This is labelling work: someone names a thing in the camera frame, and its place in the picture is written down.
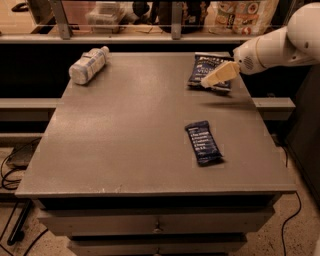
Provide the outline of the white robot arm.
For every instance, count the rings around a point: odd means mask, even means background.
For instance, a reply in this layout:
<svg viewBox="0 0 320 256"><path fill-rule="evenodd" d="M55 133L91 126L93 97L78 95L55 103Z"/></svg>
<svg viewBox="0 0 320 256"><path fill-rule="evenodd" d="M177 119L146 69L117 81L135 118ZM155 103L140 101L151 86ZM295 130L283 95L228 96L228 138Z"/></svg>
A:
<svg viewBox="0 0 320 256"><path fill-rule="evenodd" d="M277 66L306 66L320 62L320 3L299 8L286 26L246 41L233 50L233 61L220 64L201 79L204 88Z"/></svg>

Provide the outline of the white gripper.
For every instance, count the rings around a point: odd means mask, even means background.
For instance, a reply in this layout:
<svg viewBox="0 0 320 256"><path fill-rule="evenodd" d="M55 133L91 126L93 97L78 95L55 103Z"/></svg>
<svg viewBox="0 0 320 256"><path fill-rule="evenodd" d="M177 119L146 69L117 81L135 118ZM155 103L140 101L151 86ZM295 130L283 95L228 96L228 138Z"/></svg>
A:
<svg viewBox="0 0 320 256"><path fill-rule="evenodd" d="M246 75L260 73L266 70L263 55L258 40L249 40L233 50L234 61L223 62L202 80L205 88L232 80L241 72Z"/></svg>

